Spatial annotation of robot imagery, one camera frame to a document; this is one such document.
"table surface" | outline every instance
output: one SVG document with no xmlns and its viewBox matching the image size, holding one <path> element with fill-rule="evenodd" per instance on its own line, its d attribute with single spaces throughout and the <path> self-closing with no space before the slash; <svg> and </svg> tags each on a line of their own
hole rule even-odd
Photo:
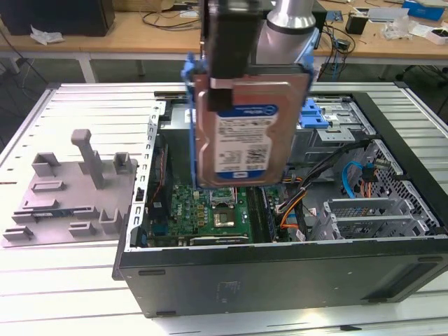
<svg viewBox="0 0 448 336">
<path fill-rule="evenodd" d="M 372 4 L 381 7 L 400 8 L 397 3 L 385 2 L 383 0 L 371 0 Z M 320 4 L 328 11 L 342 11 L 342 14 L 348 14 L 353 11 L 353 7 L 374 8 L 364 0 L 354 0 L 350 4 L 337 3 L 331 1 L 320 1 Z M 445 11 L 440 21 L 423 20 L 417 17 L 410 17 L 422 25 L 440 27 L 441 21 L 448 18 L 448 12 Z M 332 26 L 345 30 L 347 15 L 344 15 L 344 22 L 334 22 Z M 417 58 L 417 59 L 446 59 L 448 60 L 448 45 L 436 45 L 423 37 L 413 36 L 412 40 L 397 39 L 387 41 L 381 34 L 384 23 L 367 22 L 362 35 L 351 35 L 356 48 L 350 54 L 350 57 L 375 57 L 375 58 Z M 350 40 L 344 34 L 335 32 L 336 37 Z M 331 51 L 330 37 L 323 34 L 319 48 L 315 55 L 329 55 Z"/>
<path fill-rule="evenodd" d="M 400 5 L 384 2 L 383 0 L 372 0 L 373 3 L 383 7 L 399 8 Z M 352 7 L 372 7 L 364 0 L 354 0 L 348 3 L 336 3 L 320 1 L 327 9 L 342 11 L 343 14 L 352 10 Z M 439 27 L 440 22 L 421 20 L 412 17 L 413 20 L 422 24 Z M 180 22 L 188 22 L 192 18 L 163 18 L 157 22 L 159 25 L 174 25 Z M 334 22 L 336 28 L 344 29 L 344 22 Z M 356 49 L 350 57 L 375 57 L 375 58 L 407 58 L 407 59 L 439 59 L 448 60 L 448 46 L 435 45 L 434 43 L 413 36 L 411 41 L 407 39 L 387 41 L 380 33 L 384 24 L 368 22 L 362 35 L 353 35 L 356 41 Z M 105 37 L 86 36 L 64 36 L 63 43 L 52 45 L 40 45 L 29 36 L 8 35 L 10 42 L 21 51 L 46 51 L 46 52 L 86 52 L 86 53 L 181 53 L 188 51 L 198 53 L 200 51 L 200 31 L 165 31 L 150 27 L 141 20 L 140 13 L 116 13 L 115 24 Z M 9 46 L 0 38 L 0 50 L 10 50 Z M 330 38 L 325 34 L 321 38 L 320 46 L 315 50 L 316 56 L 330 54 Z"/>
<path fill-rule="evenodd" d="M 154 22 L 155 17 L 147 19 Z M 191 17 L 161 17 L 158 25 L 175 25 L 194 20 Z M 200 51 L 200 30 L 166 31 L 144 24 L 140 13 L 115 13 L 115 21 L 104 37 L 64 36 L 65 42 L 41 45 L 29 36 L 7 35 L 20 51 L 86 53 L 182 53 Z M 0 50 L 10 47 L 0 37 Z"/>
<path fill-rule="evenodd" d="M 0 232 L 14 225 L 11 214 L 34 174 L 30 164 L 37 152 L 53 151 L 61 162 L 81 159 L 69 140 L 74 128 L 91 129 L 92 147 L 103 159 L 116 151 L 139 159 L 154 90 L 178 92 L 183 84 L 70 84 L 46 90 L 0 154 Z M 312 90 L 367 92 L 422 162 L 447 162 L 447 136 L 408 90 L 392 83 L 317 83 Z M 440 145 L 436 154 L 429 153 L 429 140 Z M 0 247 L 0 335 L 48 336 L 61 330 L 65 335 L 124 335 L 129 330 L 151 336 L 332 335 L 341 325 L 362 328 L 350 336 L 448 333 L 448 272 L 398 304 L 148 320 L 126 283 L 111 278 L 116 249 L 117 241 Z"/>
</svg>

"wire bundle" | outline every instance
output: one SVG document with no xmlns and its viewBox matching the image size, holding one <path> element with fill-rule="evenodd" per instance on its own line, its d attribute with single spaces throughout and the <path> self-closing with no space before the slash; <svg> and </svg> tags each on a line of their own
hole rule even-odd
<svg viewBox="0 0 448 336">
<path fill-rule="evenodd" d="M 337 42 L 337 38 L 335 37 L 335 31 L 343 33 L 345 36 L 349 37 L 349 39 L 351 40 L 351 47 L 348 50 L 344 50 L 340 47 L 339 43 Z M 331 40 L 331 51 L 330 51 L 330 56 L 328 56 L 328 59 L 325 61 L 325 65 L 323 65 L 323 68 L 321 70 L 321 73 L 318 76 L 318 80 L 322 77 L 323 74 L 330 74 L 332 75 L 332 79 L 339 79 L 339 77 L 341 76 L 341 73 L 343 72 L 343 70 L 345 70 L 345 68 L 347 67 L 345 61 L 347 59 L 347 57 L 355 50 L 356 48 L 356 42 L 353 39 L 353 37 L 351 37 L 350 35 L 348 35 L 345 31 L 339 29 L 339 28 L 335 28 L 332 25 L 328 25 L 325 23 L 325 26 L 322 30 L 322 33 L 329 35 L 330 40 Z M 342 65 L 338 66 L 337 64 L 337 56 L 338 54 L 340 54 L 342 56 Z M 333 57 L 333 61 L 332 63 L 334 64 L 334 69 L 332 73 L 328 73 L 326 72 L 326 69 L 328 67 L 328 64 L 330 63 L 331 57 Z"/>
<path fill-rule="evenodd" d="M 296 225 L 287 225 L 286 219 L 289 215 L 289 213 L 296 207 L 296 206 L 302 206 L 302 200 L 307 194 L 307 188 L 314 182 L 315 179 L 317 179 L 325 170 L 333 167 L 336 162 L 349 151 L 358 149 L 358 148 L 364 148 L 367 147 L 368 144 L 370 144 L 372 140 L 371 139 L 364 139 L 357 142 L 349 143 L 343 147 L 338 148 L 333 153 L 331 153 L 328 157 L 324 158 L 322 161 L 318 162 L 316 165 L 314 165 L 313 168 L 308 172 L 308 174 L 301 178 L 301 182 L 298 186 L 298 192 L 292 196 L 290 199 L 287 199 L 285 202 L 281 203 L 277 209 L 277 213 L 279 215 L 282 215 L 282 219 L 280 222 L 280 228 L 288 228 L 289 226 L 293 226 L 294 228 L 297 228 Z"/>
</svg>

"sticker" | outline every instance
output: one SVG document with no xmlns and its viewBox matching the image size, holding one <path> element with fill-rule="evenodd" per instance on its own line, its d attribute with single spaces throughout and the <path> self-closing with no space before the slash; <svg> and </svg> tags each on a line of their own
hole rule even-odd
<svg viewBox="0 0 448 336">
<path fill-rule="evenodd" d="M 307 238 L 305 237 L 305 235 L 302 233 L 302 231 L 297 230 L 297 232 L 295 233 L 295 236 L 297 237 L 297 239 L 299 239 L 301 242 L 304 242 Z"/>
<path fill-rule="evenodd" d="M 239 292 L 241 290 L 240 281 L 223 281 L 218 283 L 216 289 L 217 303 L 231 303 L 240 298 Z"/>
<path fill-rule="evenodd" d="M 51 212 L 33 213 L 34 217 L 53 217 Z"/>
<path fill-rule="evenodd" d="M 215 172 L 223 179 L 260 176 L 269 163 L 276 105 L 239 105 L 216 116 Z"/>
<path fill-rule="evenodd" d="M 189 123 L 191 123 L 191 115 L 190 115 L 190 111 L 192 111 L 193 112 L 193 123 L 195 124 L 196 123 L 196 110 L 195 109 L 188 109 L 188 110 L 185 110 L 185 123 L 186 124 L 189 124 Z"/>
<path fill-rule="evenodd" d="M 306 213 L 305 214 L 305 217 L 316 217 L 317 216 L 317 210 L 316 210 L 316 208 L 310 208 L 310 209 L 308 209 L 309 210 L 309 213 Z"/>
</svg>

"connector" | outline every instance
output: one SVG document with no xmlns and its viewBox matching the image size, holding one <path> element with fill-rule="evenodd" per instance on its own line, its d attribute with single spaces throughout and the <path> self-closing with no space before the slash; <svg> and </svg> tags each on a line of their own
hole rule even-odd
<svg viewBox="0 0 448 336">
<path fill-rule="evenodd" d="M 378 182 L 378 178 L 375 176 L 375 166 L 371 163 L 368 163 L 363 167 L 361 178 L 364 182 Z"/>
<path fill-rule="evenodd" d="M 388 169 L 391 167 L 391 162 L 385 159 L 375 159 L 373 165 L 378 169 Z"/>
</svg>

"aluminum profile table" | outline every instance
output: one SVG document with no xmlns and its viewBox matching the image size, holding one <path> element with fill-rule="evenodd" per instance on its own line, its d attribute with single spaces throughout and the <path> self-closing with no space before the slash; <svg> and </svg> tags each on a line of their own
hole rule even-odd
<svg viewBox="0 0 448 336">
<path fill-rule="evenodd" d="M 13 224 L 11 214 L 34 173 L 35 153 L 79 159 L 69 140 L 55 141 L 74 128 L 92 130 L 92 147 L 102 158 L 128 151 L 139 159 L 155 90 L 178 92 L 183 85 L 75 84 L 45 91 L 0 155 L 0 231 Z M 448 192 L 447 127 L 409 89 L 392 83 L 313 87 L 314 93 L 325 91 L 367 92 Z M 399 304 L 149 320 L 126 283 L 111 278 L 117 243 L 0 249 L 0 334 L 325 335 L 347 326 L 355 336 L 448 333 L 448 274 Z"/>
</svg>

